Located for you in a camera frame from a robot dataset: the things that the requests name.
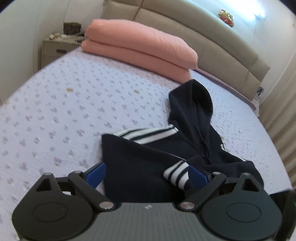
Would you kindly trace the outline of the brown patterned bag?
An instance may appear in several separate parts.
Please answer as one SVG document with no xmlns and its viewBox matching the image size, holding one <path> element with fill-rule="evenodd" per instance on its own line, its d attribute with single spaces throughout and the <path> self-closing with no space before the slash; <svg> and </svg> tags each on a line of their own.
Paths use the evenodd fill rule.
<svg viewBox="0 0 296 241">
<path fill-rule="evenodd" d="M 77 22 L 64 22 L 63 23 L 63 34 L 75 35 L 81 32 L 81 24 Z"/>
</svg>

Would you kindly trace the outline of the upper pink folded quilt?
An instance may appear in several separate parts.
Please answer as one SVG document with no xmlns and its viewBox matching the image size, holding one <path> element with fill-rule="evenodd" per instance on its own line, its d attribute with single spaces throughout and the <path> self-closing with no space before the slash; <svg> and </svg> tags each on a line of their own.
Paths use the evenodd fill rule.
<svg viewBox="0 0 296 241">
<path fill-rule="evenodd" d="M 86 29 L 88 39 L 145 53 L 186 69 L 196 69 L 198 55 L 181 38 L 129 20 L 96 19 Z"/>
</svg>

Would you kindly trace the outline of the floral quilted bed cover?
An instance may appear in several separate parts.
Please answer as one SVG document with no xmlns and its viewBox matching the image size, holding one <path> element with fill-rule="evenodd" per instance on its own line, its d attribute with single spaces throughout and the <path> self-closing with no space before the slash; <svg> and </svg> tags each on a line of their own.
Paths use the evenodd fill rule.
<svg viewBox="0 0 296 241">
<path fill-rule="evenodd" d="M 197 72 L 210 93 L 211 124 L 225 148 L 250 160 L 268 193 L 291 182 L 252 108 Z M 80 48 L 51 63 L 1 106 L 1 240 L 17 240 L 11 215 L 45 172 L 57 177 L 101 159 L 103 133 L 168 124 L 169 92 L 178 86 L 154 73 Z"/>
</svg>

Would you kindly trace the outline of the pink folded quilt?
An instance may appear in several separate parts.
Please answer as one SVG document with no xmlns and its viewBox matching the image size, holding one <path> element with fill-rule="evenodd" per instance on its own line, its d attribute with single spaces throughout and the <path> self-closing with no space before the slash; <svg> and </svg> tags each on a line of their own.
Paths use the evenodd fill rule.
<svg viewBox="0 0 296 241">
<path fill-rule="evenodd" d="M 144 70 L 157 73 L 179 83 L 185 83 L 192 79 L 189 69 L 182 68 L 158 57 L 138 51 L 100 44 L 91 40 L 83 41 L 81 48 L 86 53 L 119 60 Z"/>
<path fill-rule="evenodd" d="M 88 39 L 145 53 L 186 69 L 196 69 L 198 55 L 181 38 L 129 20 L 96 19 L 86 29 Z"/>
</svg>

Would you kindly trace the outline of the navy striped zip hoodie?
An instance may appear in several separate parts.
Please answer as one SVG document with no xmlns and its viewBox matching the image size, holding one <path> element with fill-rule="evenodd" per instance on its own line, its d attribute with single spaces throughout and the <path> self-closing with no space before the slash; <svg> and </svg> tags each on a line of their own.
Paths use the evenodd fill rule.
<svg viewBox="0 0 296 241">
<path fill-rule="evenodd" d="M 181 202 L 194 186 L 192 165 L 210 175 L 229 178 L 250 173 L 263 183 L 254 163 L 227 152 L 211 126 L 212 99 L 198 81 L 190 80 L 169 94 L 170 115 L 164 128 L 123 130 L 102 136 L 106 165 L 104 192 L 120 202 Z"/>
</svg>

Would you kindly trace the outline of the red plush toy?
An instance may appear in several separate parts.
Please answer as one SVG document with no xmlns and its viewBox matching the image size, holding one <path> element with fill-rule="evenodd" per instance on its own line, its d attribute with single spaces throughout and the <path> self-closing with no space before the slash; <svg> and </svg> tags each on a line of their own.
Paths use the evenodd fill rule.
<svg viewBox="0 0 296 241">
<path fill-rule="evenodd" d="M 228 13 L 225 9 L 220 9 L 218 13 L 219 18 L 230 27 L 234 27 L 233 15 Z"/>
</svg>

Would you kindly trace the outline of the white paper bag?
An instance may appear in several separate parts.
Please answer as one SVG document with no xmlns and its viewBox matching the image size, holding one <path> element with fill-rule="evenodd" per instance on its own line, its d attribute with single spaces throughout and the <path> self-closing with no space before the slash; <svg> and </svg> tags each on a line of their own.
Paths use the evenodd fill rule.
<svg viewBox="0 0 296 241">
<path fill-rule="evenodd" d="M 254 104 L 254 106 L 256 107 L 257 110 L 259 110 L 259 100 L 261 95 L 264 93 L 264 88 L 262 88 L 261 86 L 258 88 L 256 95 L 254 97 L 254 99 L 252 100 L 252 103 Z"/>
</svg>

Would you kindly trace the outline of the lower pink folded quilt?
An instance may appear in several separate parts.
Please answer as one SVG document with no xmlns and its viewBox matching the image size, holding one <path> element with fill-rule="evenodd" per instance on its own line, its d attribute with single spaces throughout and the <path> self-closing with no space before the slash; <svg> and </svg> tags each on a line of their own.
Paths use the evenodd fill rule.
<svg viewBox="0 0 296 241">
<path fill-rule="evenodd" d="M 119 60 L 144 70 L 157 73 L 179 83 L 185 83 L 192 79 L 189 69 L 182 68 L 158 57 L 138 51 L 100 44 L 91 40 L 83 41 L 81 48 L 86 53 Z"/>
</svg>

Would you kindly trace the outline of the beige padded headboard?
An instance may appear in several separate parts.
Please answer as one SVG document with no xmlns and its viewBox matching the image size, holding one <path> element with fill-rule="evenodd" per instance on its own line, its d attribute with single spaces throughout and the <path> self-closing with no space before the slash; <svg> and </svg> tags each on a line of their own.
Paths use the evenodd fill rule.
<svg viewBox="0 0 296 241">
<path fill-rule="evenodd" d="M 197 53 L 200 70 L 249 100 L 270 69 L 229 25 L 190 1 L 104 1 L 101 17 L 131 20 L 180 37 Z"/>
</svg>

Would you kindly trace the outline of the beige bedside table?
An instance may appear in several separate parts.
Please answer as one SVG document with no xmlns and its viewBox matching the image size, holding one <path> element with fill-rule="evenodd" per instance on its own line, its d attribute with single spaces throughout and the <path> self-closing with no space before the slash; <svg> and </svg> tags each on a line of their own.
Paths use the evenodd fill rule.
<svg viewBox="0 0 296 241">
<path fill-rule="evenodd" d="M 42 43 L 40 68 L 44 68 L 61 56 L 78 48 L 84 40 L 84 36 L 55 39 L 50 39 L 49 37 L 47 37 L 43 40 Z"/>
</svg>

